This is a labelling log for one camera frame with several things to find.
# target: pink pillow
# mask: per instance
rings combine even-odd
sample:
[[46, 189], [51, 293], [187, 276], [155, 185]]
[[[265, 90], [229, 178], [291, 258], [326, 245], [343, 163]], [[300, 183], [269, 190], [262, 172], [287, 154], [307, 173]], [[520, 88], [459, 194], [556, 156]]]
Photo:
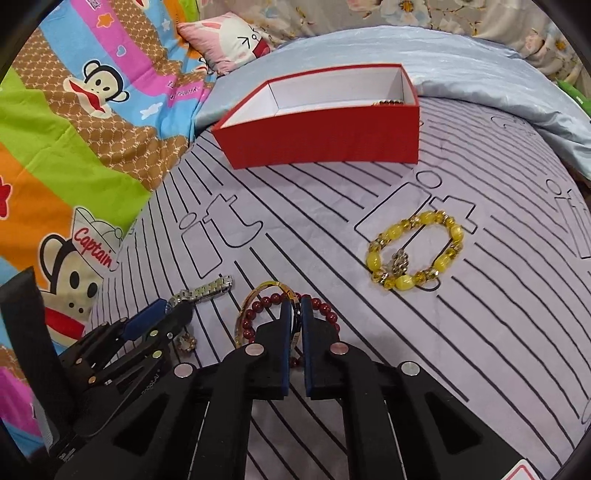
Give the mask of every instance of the pink pillow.
[[179, 23], [177, 29], [220, 74], [230, 73], [271, 51], [262, 34], [233, 13], [199, 22]]

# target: monkey face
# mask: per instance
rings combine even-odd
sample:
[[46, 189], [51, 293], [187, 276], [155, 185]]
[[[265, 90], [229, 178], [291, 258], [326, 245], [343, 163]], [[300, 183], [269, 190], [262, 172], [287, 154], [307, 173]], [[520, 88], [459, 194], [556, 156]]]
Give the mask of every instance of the monkey face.
[[49, 236], [41, 246], [41, 267], [50, 282], [42, 291], [51, 338], [69, 346], [82, 336], [102, 278], [75, 249], [72, 240]]
[[124, 91], [121, 74], [110, 65], [91, 60], [83, 69], [84, 80], [68, 77], [63, 82], [66, 92], [77, 95], [80, 106], [90, 115], [110, 118], [113, 110], [107, 102], [124, 102], [129, 93]]
[[119, 96], [117, 79], [111, 72], [101, 70], [91, 75], [86, 81], [87, 91], [94, 93], [102, 103], [111, 100], [112, 96]]

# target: open box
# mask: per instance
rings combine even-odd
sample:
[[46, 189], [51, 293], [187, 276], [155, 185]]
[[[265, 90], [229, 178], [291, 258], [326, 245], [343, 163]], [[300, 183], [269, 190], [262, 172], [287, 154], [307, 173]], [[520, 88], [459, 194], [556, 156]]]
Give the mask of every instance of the open box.
[[[385, 100], [402, 104], [377, 104]], [[349, 65], [268, 80], [212, 133], [234, 168], [417, 163], [419, 114], [417, 92], [402, 65]]]

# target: floral fabric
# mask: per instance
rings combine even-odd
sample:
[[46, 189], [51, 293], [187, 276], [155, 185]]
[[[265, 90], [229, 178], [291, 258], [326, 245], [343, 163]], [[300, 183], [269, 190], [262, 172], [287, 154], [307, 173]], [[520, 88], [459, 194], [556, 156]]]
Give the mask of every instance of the floral fabric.
[[532, 0], [198, 0], [198, 6], [202, 19], [231, 10], [276, 45], [347, 28], [413, 25], [504, 44], [551, 80], [574, 84], [583, 70]]

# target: yellow bead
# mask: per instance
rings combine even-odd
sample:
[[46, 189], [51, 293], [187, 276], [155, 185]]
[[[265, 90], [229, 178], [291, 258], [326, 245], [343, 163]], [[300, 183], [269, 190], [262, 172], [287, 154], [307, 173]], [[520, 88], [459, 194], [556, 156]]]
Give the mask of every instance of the yellow bead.
[[423, 286], [427, 281], [427, 274], [423, 270], [419, 270], [413, 275], [413, 282], [419, 287]]
[[414, 287], [414, 280], [410, 275], [402, 275], [396, 279], [395, 285], [399, 290], [410, 290]]
[[384, 288], [386, 290], [392, 290], [394, 287], [396, 286], [396, 278], [394, 278], [392, 275], [390, 275], [385, 281], [384, 281]]
[[379, 252], [369, 252], [365, 258], [365, 263], [372, 272], [382, 268], [382, 258], [379, 256]]
[[449, 229], [449, 234], [452, 236], [452, 240], [459, 242], [464, 238], [464, 230], [461, 225], [454, 225]]
[[445, 272], [447, 268], [452, 264], [452, 259], [448, 257], [446, 254], [439, 255], [435, 262], [433, 262], [433, 267], [439, 270], [440, 272]]
[[445, 250], [445, 254], [452, 260], [457, 257], [457, 252], [453, 248]]
[[443, 210], [438, 210], [435, 212], [435, 221], [437, 223], [443, 224], [443, 221], [446, 219], [447, 214]]
[[423, 225], [431, 225], [435, 221], [435, 212], [423, 212], [418, 217]]
[[387, 275], [387, 273], [384, 270], [376, 270], [374, 273], [371, 274], [371, 280], [374, 283], [380, 283], [383, 280], [382, 277], [384, 275]]
[[402, 232], [404, 232], [402, 225], [396, 223], [386, 230], [386, 237], [392, 242], [399, 238], [400, 235], [402, 235]]

